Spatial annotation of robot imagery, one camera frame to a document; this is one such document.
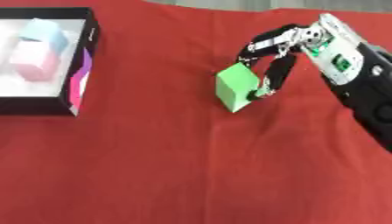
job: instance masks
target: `green cube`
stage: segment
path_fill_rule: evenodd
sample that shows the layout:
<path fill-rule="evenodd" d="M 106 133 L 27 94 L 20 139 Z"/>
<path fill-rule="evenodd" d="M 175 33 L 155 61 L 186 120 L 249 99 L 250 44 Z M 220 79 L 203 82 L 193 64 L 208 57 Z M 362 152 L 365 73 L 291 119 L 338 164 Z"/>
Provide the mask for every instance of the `green cube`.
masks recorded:
<path fill-rule="evenodd" d="M 250 104 L 248 94 L 259 85 L 260 79 L 239 62 L 217 74 L 216 95 L 234 113 Z"/>

